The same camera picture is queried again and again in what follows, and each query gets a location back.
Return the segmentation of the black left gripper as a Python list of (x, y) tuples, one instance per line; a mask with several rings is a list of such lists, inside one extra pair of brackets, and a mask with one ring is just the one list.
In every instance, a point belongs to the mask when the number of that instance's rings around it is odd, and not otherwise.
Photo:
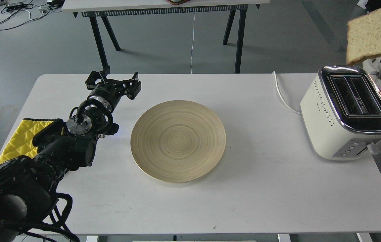
[(129, 80), (117, 81), (108, 79), (110, 66), (106, 65), (102, 71), (92, 71), (86, 80), (86, 89), (91, 92), (87, 99), (94, 98), (98, 101), (107, 102), (109, 105), (117, 105), (122, 96), (134, 100), (141, 91), (139, 73), (135, 72)]

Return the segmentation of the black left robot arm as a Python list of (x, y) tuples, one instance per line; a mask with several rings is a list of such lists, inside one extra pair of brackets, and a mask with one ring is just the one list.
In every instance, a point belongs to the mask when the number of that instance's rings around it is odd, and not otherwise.
[(92, 165), (98, 140), (118, 132), (112, 113), (121, 97), (133, 100), (141, 91), (138, 72), (123, 81), (107, 78), (109, 73), (109, 66), (90, 73), (85, 82), (90, 95), (71, 110), (68, 121), (53, 120), (34, 136), (34, 157), (14, 156), (0, 164), (0, 242), (20, 234), (52, 241), (32, 229), (80, 240), (66, 226), (73, 199), (57, 186), (67, 172)]

